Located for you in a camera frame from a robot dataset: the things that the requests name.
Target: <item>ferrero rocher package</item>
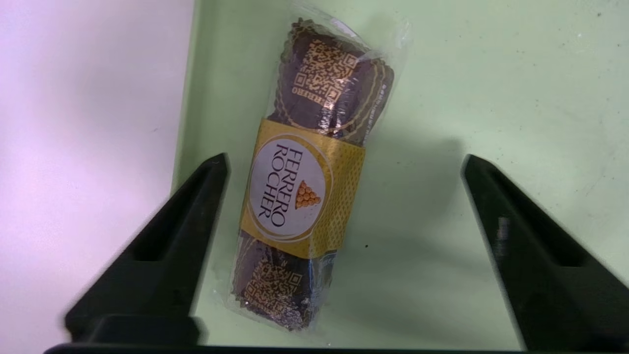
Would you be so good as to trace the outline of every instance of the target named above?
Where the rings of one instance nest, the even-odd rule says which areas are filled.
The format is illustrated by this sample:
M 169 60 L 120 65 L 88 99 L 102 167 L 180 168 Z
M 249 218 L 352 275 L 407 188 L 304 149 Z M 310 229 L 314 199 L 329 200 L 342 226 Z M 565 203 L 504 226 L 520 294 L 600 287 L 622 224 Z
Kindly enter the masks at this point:
M 364 144 L 395 72 L 347 25 L 303 5 L 288 29 L 272 113 L 243 202 L 232 294 L 245 312 L 311 326 L 352 211 Z M 393 33 L 402 45 L 403 33 Z

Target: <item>gold printed pattern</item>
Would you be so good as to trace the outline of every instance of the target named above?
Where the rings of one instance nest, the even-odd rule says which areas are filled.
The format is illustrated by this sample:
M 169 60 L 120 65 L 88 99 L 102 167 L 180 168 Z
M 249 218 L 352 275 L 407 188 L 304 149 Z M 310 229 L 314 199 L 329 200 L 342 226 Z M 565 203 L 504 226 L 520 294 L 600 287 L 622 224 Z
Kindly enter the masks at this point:
M 245 288 L 245 299 L 271 316 L 281 316 L 292 307 L 292 295 L 301 283 L 302 275 L 286 270 L 285 266 L 273 265 L 263 258 Z
M 357 63 L 352 54 L 313 40 L 295 76 L 292 93 L 332 109 Z

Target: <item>white oval label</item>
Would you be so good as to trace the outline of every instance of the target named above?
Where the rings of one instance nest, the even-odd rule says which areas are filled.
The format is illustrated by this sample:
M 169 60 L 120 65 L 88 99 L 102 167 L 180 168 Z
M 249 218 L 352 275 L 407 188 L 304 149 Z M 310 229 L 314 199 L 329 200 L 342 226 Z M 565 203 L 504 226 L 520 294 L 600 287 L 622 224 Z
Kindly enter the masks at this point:
M 330 167 L 324 155 L 296 135 L 267 141 L 253 161 L 248 208 L 258 230 L 269 239 L 306 239 L 326 203 Z

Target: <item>chocolate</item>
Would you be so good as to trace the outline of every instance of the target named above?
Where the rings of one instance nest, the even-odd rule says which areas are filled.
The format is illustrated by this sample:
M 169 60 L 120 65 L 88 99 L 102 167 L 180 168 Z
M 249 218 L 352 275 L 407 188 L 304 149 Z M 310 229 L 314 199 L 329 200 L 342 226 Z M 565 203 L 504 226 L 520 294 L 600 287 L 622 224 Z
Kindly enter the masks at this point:
M 363 146 L 394 77 L 371 55 L 352 39 L 299 19 L 285 44 L 268 119 Z M 289 330 L 308 327 L 330 286 L 336 251 L 304 259 L 243 230 L 239 238 L 233 293 L 240 305 Z

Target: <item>transparent plastic packaging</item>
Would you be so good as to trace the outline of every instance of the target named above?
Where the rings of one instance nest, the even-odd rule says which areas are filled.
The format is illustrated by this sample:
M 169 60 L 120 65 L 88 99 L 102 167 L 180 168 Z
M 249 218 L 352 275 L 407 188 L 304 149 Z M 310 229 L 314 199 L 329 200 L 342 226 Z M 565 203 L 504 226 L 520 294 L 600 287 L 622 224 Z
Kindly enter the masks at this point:
M 399 71 L 409 24 L 374 49 L 309 5 L 292 3 L 291 18 L 253 154 L 231 303 L 294 331 L 313 326 L 330 288 L 364 144 L 390 99 L 390 63 Z

